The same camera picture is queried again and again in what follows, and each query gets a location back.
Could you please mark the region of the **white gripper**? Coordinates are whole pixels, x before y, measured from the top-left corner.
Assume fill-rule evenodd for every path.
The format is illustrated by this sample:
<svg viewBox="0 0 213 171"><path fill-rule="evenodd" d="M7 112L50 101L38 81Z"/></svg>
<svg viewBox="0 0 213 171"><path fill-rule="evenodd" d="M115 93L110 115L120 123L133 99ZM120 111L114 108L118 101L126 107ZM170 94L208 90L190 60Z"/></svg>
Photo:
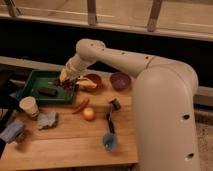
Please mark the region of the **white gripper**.
<svg viewBox="0 0 213 171"><path fill-rule="evenodd" d="M88 67L85 60L81 59L79 55L74 55L70 58L65 67L61 70L59 80L65 82L67 80L76 79Z"/></svg>

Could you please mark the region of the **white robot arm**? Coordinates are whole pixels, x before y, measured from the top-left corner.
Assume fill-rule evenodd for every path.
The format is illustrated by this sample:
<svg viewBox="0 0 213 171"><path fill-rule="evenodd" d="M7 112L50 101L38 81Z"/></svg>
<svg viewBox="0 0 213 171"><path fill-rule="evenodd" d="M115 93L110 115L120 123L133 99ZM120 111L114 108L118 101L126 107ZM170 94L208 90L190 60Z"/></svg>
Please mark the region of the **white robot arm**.
<svg viewBox="0 0 213 171"><path fill-rule="evenodd" d="M194 69L180 61L81 39L60 80L77 78L97 61L135 78L132 111L141 171L200 171L193 107L198 77Z"/></svg>

